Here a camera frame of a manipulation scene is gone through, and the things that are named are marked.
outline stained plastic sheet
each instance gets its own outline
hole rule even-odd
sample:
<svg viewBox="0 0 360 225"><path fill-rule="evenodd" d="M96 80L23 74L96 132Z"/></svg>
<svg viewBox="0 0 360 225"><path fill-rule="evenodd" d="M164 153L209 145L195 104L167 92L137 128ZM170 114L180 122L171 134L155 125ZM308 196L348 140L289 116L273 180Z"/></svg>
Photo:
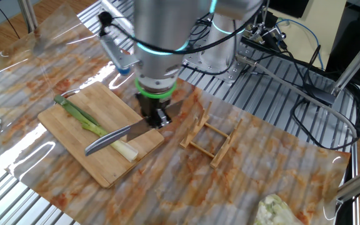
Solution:
<svg viewBox="0 0 360 225"><path fill-rule="evenodd" d="M37 120L53 97L101 81L139 112L134 75L122 77L63 5L34 33L0 54L0 166L81 224L247 224L258 202L277 194L304 224L332 224L349 154L300 141L263 120L178 81L182 111L161 129L164 144L103 189ZM234 144L217 169L180 141L212 101L209 123ZM215 153L224 139L202 129L194 142Z"/></svg>

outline leek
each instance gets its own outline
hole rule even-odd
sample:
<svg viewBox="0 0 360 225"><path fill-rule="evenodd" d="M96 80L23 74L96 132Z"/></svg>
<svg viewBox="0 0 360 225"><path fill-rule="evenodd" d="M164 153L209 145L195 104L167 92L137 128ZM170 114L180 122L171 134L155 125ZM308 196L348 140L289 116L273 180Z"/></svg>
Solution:
<svg viewBox="0 0 360 225"><path fill-rule="evenodd" d="M83 129L97 134L99 137L108 134L104 128L88 113L78 108L72 102L66 98L57 95L54 97L54 101L60 104L71 116L76 118ZM125 157L130 163L137 158L138 151L135 150L131 145L121 140L117 140L111 144L111 146L117 150L123 157Z"/></svg>

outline cutting board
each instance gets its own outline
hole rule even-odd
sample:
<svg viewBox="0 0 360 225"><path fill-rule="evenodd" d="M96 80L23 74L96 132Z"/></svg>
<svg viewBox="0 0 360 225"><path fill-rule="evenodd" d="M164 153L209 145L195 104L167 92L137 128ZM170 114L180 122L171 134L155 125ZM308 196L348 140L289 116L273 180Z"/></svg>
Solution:
<svg viewBox="0 0 360 225"><path fill-rule="evenodd" d="M94 117L107 132L142 119L100 82L95 82L68 99ZM138 150L137 159L133 162L129 162L111 146L85 156L85 148L98 139L98 136L83 129L80 122L60 105L56 104L43 111L38 119L104 188L112 186L164 141L163 136L155 129L129 141Z"/></svg>

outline cable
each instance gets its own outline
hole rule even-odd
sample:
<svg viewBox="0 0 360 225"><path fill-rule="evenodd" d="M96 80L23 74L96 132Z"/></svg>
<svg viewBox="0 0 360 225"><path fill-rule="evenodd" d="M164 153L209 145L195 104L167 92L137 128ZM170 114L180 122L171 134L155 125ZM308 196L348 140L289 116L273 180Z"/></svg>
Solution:
<svg viewBox="0 0 360 225"><path fill-rule="evenodd" d="M204 29L202 29L201 31L199 31L199 32L197 32L197 33L193 33L193 32L191 32L190 33L190 36L192 36L192 35L198 35L198 34L202 34L204 31L206 31L206 29L208 28L208 26L207 25L205 25L205 27L204 27Z"/></svg>
<svg viewBox="0 0 360 225"><path fill-rule="evenodd" d="M236 21L235 20L232 21L232 25L234 26L234 30L235 30L236 29ZM236 52L236 51L237 51L237 37L235 36L234 37L234 52ZM188 69L192 69L192 70L194 70L194 71L196 71L198 73L204 73L206 75L213 75L214 76L214 75L221 75L221 74L224 74L225 72L227 72L231 68L231 66L234 64L235 59L236 59L236 57L235 57L235 55L233 55L229 66L225 70L220 71L220 72L202 71L202 70L197 69L196 67L188 66L187 64L186 65L183 64L182 66L185 67L185 68L188 68Z"/></svg>
<svg viewBox="0 0 360 225"><path fill-rule="evenodd" d="M293 56L293 54L291 54L291 52L289 52L289 51L287 51L287 53L289 54L289 56L292 58L292 59L294 59L294 56ZM296 71L297 71L297 73L298 73L298 75L299 75L299 77L301 78L301 80L302 80L302 86L304 87L304 89L305 89L305 91L309 94L309 96L311 96L311 97L315 97L315 95L313 94L313 92L311 91L311 89L309 88L309 87L307 87L307 84L306 84L306 81L305 81L305 79L304 79L304 76L303 76L303 74L301 73L301 71L299 70L299 68L298 68L298 65L297 65L297 63L294 61L294 66L295 66L295 68L296 68ZM307 65L307 68L311 68L312 67L312 64L308 64ZM311 80L311 78L310 77L308 77L309 79L308 79L308 81L311 83L311 85L313 86L314 84L313 84L313 82L312 82L312 80Z"/></svg>
<svg viewBox="0 0 360 225"><path fill-rule="evenodd" d="M318 46L318 48L316 48L315 53L313 54L312 59L310 60L309 65L307 65L307 68L308 68L308 69L307 69L307 72L309 72L310 68L312 67L312 63L314 62L315 58L318 56L319 50L320 50L320 46ZM290 55L290 57L292 58L292 61L293 61L294 65L295 65L295 67L296 67L296 69L297 69L297 71L298 71L298 73L299 73L299 76L300 76L301 79L302 79L302 84L304 84L303 76L302 76L301 72L299 71L299 68L298 68L298 66L297 66L297 64L296 64L296 62L295 62L295 60L294 60L293 55L292 55L289 51L274 52L273 54L271 54L271 55L269 55L269 56L261 57L261 58L258 59L257 61L260 61L260 60L262 60L262 59L266 59L266 58L270 58L270 57L279 55L280 53L288 53L288 54ZM241 73L246 72L248 69L249 69L249 68L241 71ZM357 103L357 104L356 104L356 105L357 105L357 106L356 106L356 107L357 107L356 120L358 121L359 118L360 118L360 89L359 89L355 84L351 84L351 83L348 84L347 88L349 89L349 91L351 91L352 96L353 96L353 98L354 98L354 101ZM296 109L297 107L298 107L298 105L296 105L296 106L292 109L292 112L293 112L294 114L295 114L295 109ZM308 131L308 129L306 129L306 127L303 126L302 122L301 122L295 115L293 116L293 118L294 118L295 121L301 126L301 129L312 139L312 141L313 141L316 145L318 145L318 146L320 146L320 147L322 147L322 148L326 148L326 147L322 146L322 145L320 144L320 142L318 142L318 141L313 137L313 135ZM347 120L349 121L350 124L352 124L353 128L357 131L356 126L355 126L349 119L347 119ZM346 146L348 146L348 145L351 145L351 144L355 143L358 139L359 139L359 133L357 134L357 137L355 137L354 139L352 139L352 141L351 141L350 143L347 143L347 144L345 144L345 145L343 145L343 146L330 148L330 149L341 149L341 148L344 148L344 147L346 147Z"/></svg>
<svg viewBox="0 0 360 225"><path fill-rule="evenodd" d="M285 22L285 21L291 21L291 22L296 23L296 24L302 26L303 28L307 29L307 30L315 37L315 39L316 39L316 44L319 45L318 37L316 37L316 35L313 33L313 31L311 31L307 26L301 24L300 22L293 21L292 19L283 19L283 20L280 20L279 22L277 22L277 23L276 23L276 26L277 26L279 23L282 23L282 22ZM323 62L322 62L322 57L321 57L320 53L319 53L319 62L320 62L320 65L321 65L321 67L322 67L322 70L324 70L324 66L323 66Z"/></svg>
<svg viewBox="0 0 360 225"><path fill-rule="evenodd" d="M207 32L206 34L202 35L201 37L198 37L198 38L196 38L196 39L191 39L191 40L189 40L189 41L190 41L190 42L192 42L192 41L199 41L199 40L201 40L202 38L205 38L208 34L209 34L209 32Z"/></svg>
<svg viewBox="0 0 360 225"><path fill-rule="evenodd" d="M266 74L266 73L264 73L264 72L251 72L251 74L252 75L268 75L268 74ZM291 81L287 81L287 80L285 80L285 79L283 79L283 78L280 78L280 79L282 79L283 81L286 81L287 83L289 83L289 84L292 84L292 85L294 85L294 86L297 86L297 87L299 87L299 88L303 88L302 86L300 86L300 85L298 85L298 84L294 84L293 82L291 82Z"/></svg>
<svg viewBox="0 0 360 225"><path fill-rule="evenodd" d="M207 16L209 16L211 13L210 12L207 12L205 15L203 15L201 18L197 19L197 22L198 23L199 21L202 21L203 19L205 19Z"/></svg>
<svg viewBox="0 0 360 225"><path fill-rule="evenodd" d="M192 54L192 53L198 53L198 52L201 52L201 51L205 51L207 49L213 48L214 46L217 46L217 45L227 41L228 39L230 39L230 38L234 37L235 35L237 35L238 32L242 31L248 25L248 22L245 22L241 27L236 29L234 32L232 32L231 34L227 35L224 38L221 38L221 39L215 41L214 43L211 43L211 44L208 44L206 46L199 47L199 48L196 48L196 49L182 50L182 51L164 49L164 48L161 48L161 47L157 47L157 46L148 44L148 43L146 43L146 42L144 42L142 40L139 40L139 39L133 37L132 35L127 33L121 26L116 25L116 24L111 24L111 25L114 26L115 28L119 29L129 39L132 39L133 41L135 41L135 42L137 42L139 44L142 44L143 46L146 46L147 48L149 48L149 49L151 49L153 51L159 51L159 52L162 52L162 53L172 53L172 54Z"/></svg>
<svg viewBox="0 0 360 225"><path fill-rule="evenodd" d="M5 13L3 12L3 10L2 10L1 8L0 8L0 12L5 16L5 19L6 19L6 20L8 21L8 23L11 25L13 31L16 33L17 38L20 39L20 37L19 37L19 35L18 35L18 32L16 32L16 30L15 30L15 27L13 27L13 25L12 25L11 22L9 21L8 17L5 15Z"/></svg>
<svg viewBox="0 0 360 225"><path fill-rule="evenodd" d="M314 85L314 84L312 82L311 75L309 74L309 71L311 70L311 68L313 66L313 63L315 62L315 60L316 60L316 58L317 58L317 56L319 54L320 47L321 47L321 45L318 45L317 48L315 49L315 51L313 52L312 58L309 61L309 66L306 68L306 72L305 72L305 76L304 76L304 81L306 81L305 78L307 78L307 80L311 83L311 85Z"/></svg>
<svg viewBox="0 0 360 225"><path fill-rule="evenodd" d="M300 74L300 70L297 66L297 63L302 65L302 66L305 66L305 67L309 67L310 65L306 62L303 62L303 61L298 61L297 59L295 59L293 57L293 55L291 54L291 52L289 51L281 51L281 52L277 52L277 51L274 51L273 49L269 49L261 44L258 44L256 42L253 42L251 40L248 40L246 38L242 38L242 42L244 44L248 44L250 46L254 46L255 48L263 48L264 51L267 51L270 55L269 56L265 56L265 57L261 57L260 59L256 60L256 61L260 61L262 59L266 59L266 58L270 58L270 57L273 57L273 56L277 56L277 57L280 57L280 58L284 58L284 59L287 59L288 61L291 61L294 63L296 69L297 69L297 72L299 74L300 77L302 77L302 74ZM332 74L338 74L340 75L343 70L340 70L340 71L333 71L333 72L324 72L322 70L320 70L319 68L316 68L315 66L311 66L311 68L315 68L315 72L322 75L322 76L325 76L327 78L330 78L332 80L337 80L338 77L337 76L333 76ZM244 69L243 71L241 71L241 74L242 73L245 73L249 68L246 68ZM359 121L359 118L360 118L360 89L355 85L355 84L352 84L352 83L349 83L347 84L347 89L352 93L352 96L354 98L354 100L357 102L357 118L356 118L356 121Z"/></svg>
<svg viewBox="0 0 360 225"><path fill-rule="evenodd" d="M346 118L344 115L342 115L341 113L335 111L334 109L328 107L327 105L319 102L318 100L314 99L313 97L307 95L306 93L302 92L301 90L299 90L298 88L294 87L293 85L283 81L281 78L277 77L274 73L272 73L270 70L266 69L264 66L260 65L258 62L255 62L254 64L257 68L262 69L265 73L267 73L269 76L271 76L274 80L276 80L277 82L281 83L282 85L285 85L286 87L288 87L289 89L293 90L294 92L296 92L297 94L299 94L300 96L304 97L305 99L307 99L308 101L311 101L312 103L316 104L319 107L322 107L324 109L326 109L327 111L329 111L330 113L334 114L338 119L342 120L345 124L347 124L348 128L351 130L352 132L352 136L353 139L350 143L348 143L348 145L355 143L358 139L359 139L359 134L358 131L355 127L355 125L348 119ZM298 107L300 104L302 104L302 101L300 101L299 103L296 104L296 106L294 106L294 108ZM306 127L304 127L301 123L301 128L307 133L307 135L315 142L315 138L313 137L313 135L306 129ZM315 144L317 144L318 146L322 147L322 148L328 148L328 147L324 147L322 146L319 142L315 142ZM339 146L339 147L334 147L334 148L328 148L328 149L341 149L345 147L344 146Z"/></svg>
<svg viewBox="0 0 360 225"><path fill-rule="evenodd" d="M279 33L281 33L279 26L277 24L275 24L274 26L279 30Z"/></svg>
<svg viewBox="0 0 360 225"><path fill-rule="evenodd" d="M358 137L355 137L352 139L351 142L347 143L347 144L344 144L342 146L338 146L338 147L324 147L318 140L316 140L316 138L311 134L311 132L309 132L309 130L302 124L302 122L298 119L298 117L295 115L295 112L296 112L296 109L298 106L302 105L302 104L306 104L308 103L308 101L306 99L303 99L301 101L299 101L297 104L295 104L292 109L291 109L291 112L292 112L292 118L297 122L298 126L301 127L301 129L309 136L309 138L317 145L319 146L320 148L326 148L326 149L330 149L330 150L338 150L338 149L342 149L342 148L345 148L347 146L350 146L352 144L354 144L356 141L358 141L359 139L359 135Z"/></svg>

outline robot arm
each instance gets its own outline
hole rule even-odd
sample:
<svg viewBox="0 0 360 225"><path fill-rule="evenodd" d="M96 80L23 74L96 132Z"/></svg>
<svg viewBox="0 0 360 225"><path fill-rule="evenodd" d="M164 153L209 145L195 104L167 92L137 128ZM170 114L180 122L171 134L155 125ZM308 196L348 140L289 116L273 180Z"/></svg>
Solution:
<svg viewBox="0 0 360 225"><path fill-rule="evenodd" d="M263 0L134 0L134 36L159 48L185 50L199 11L219 13L230 17L227 18L230 21L247 21L262 2ZM112 6L106 0L102 0L102 4L107 5L106 8L110 11L117 10L110 9ZM102 27L109 26L113 20L106 12L100 14L99 18ZM154 51L139 42L134 43L133 55L124 55L114 40L105 34L102 29L101 44L119 72L125 75L132 65L136 68L136 86L139 90L137 98L142 115L147 118L150 126L161 128L170 123L171 118L165 108L170 104L184 55Z"/></svg>

